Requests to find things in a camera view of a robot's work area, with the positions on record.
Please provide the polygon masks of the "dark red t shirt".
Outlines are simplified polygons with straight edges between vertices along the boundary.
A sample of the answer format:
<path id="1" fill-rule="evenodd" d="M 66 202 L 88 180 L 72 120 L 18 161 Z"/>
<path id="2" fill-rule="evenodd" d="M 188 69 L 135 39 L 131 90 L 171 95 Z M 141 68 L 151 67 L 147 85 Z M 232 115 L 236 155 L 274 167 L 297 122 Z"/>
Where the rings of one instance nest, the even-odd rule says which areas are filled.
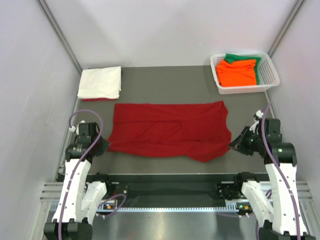
<path id="1" fill-rule="evenodd" d="M 108 151 L 150 158 L 186 156 L 209 162 L 229 150 L 228 113 L 223 101 L 117 103 Z"/>

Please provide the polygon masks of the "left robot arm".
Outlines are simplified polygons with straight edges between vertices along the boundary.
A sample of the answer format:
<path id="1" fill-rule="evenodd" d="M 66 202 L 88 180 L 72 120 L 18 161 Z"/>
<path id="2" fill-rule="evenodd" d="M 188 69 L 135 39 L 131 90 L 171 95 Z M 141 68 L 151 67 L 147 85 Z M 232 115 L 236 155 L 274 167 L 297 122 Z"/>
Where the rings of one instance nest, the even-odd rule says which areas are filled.
<path id="1" fill-rule="evenodd" d="M 93 220 L 102 198 L 114 191 L 107 177 L 88 179 L 95 157 L 101 156 L 106 141 L 95 122 L 81 121 L 74 128 L 74 142 L 65 150 L 65 174 L 61 195 L 51 222 L 44 225 L 48 240 L 90 240 Z"/>

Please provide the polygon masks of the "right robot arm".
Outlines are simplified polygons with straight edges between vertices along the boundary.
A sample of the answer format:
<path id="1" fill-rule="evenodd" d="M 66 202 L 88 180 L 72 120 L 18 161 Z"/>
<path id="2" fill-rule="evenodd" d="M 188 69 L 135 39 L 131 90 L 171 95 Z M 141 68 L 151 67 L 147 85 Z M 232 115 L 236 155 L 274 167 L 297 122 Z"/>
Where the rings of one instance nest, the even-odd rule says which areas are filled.
<path id="1" fill-rule="evenodd" d="M 241 172 L 233 183 L 218 184 L 217 191 L 224 200 L 248 201 L 248 208 L 238 207 L 238 215 L 255 215 L 259 240 L 313 240 L 315 237 L 308 233 L 299 207 L 295 147 L 283 142 L 280 127 L 279 119 L 257 119 L 228 145 L 243 155 L 261 156 L 270 189 L 263 191 L 257 174 Z"/>

